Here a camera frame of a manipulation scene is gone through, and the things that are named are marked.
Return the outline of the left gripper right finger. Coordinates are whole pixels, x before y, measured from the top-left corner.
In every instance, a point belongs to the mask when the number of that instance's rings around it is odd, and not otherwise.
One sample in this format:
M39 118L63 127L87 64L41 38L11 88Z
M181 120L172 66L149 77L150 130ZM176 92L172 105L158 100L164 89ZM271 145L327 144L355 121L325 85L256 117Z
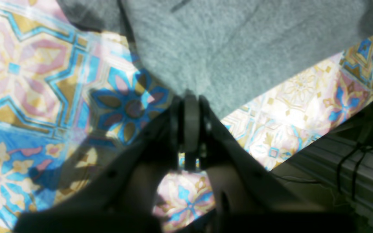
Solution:
M299 198L265 170L198 99L199 159L215 198L213 233L354 233L348 214L325 210Z

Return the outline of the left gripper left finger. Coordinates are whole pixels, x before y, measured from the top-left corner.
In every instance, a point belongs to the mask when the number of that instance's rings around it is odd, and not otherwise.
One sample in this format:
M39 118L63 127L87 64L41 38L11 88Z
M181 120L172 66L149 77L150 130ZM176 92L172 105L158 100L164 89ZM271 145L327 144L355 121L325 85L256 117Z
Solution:
M178 167L182 99L152 120L86 187L44 211L23 213L15 233L161 233L157 187Z

